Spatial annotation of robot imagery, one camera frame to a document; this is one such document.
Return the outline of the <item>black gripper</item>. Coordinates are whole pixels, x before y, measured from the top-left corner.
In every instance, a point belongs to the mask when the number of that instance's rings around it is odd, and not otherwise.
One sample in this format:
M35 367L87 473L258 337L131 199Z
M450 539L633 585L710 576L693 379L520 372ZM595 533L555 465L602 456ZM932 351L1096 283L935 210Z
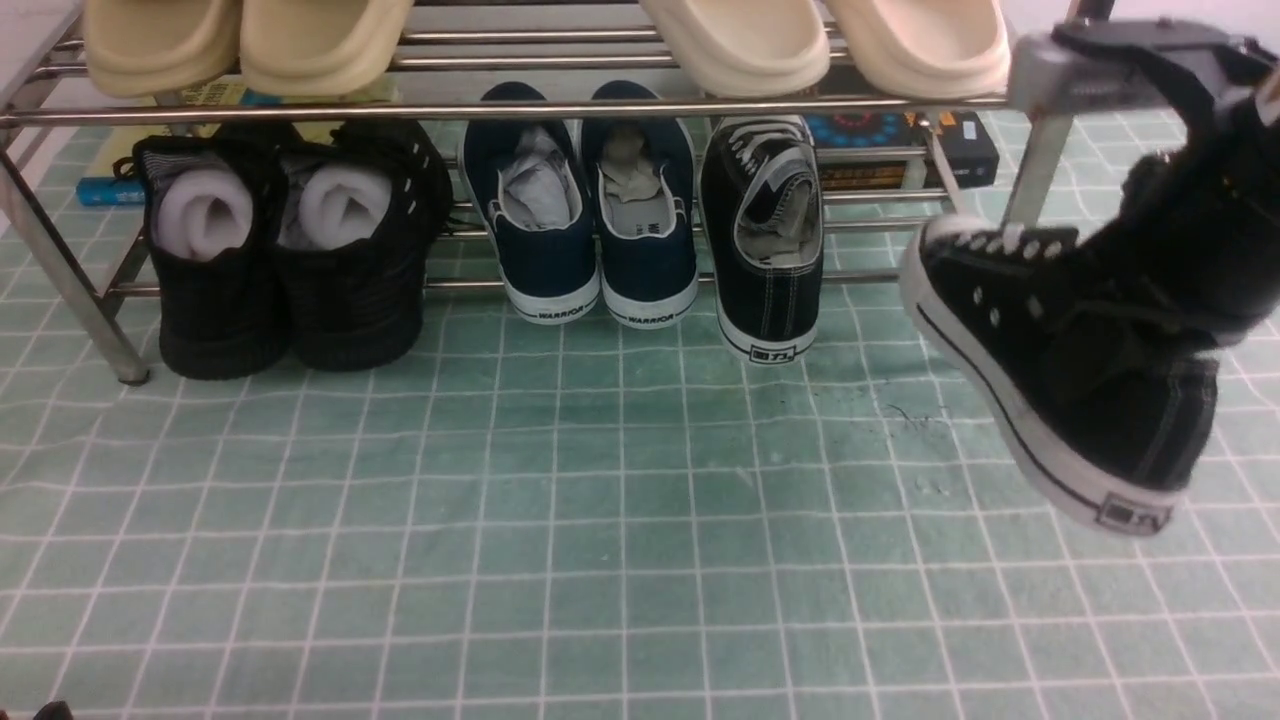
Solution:
M1277 113L1249 95L1224 108L1089 246L1112 263L1087 309L1240 343L1277 309Z

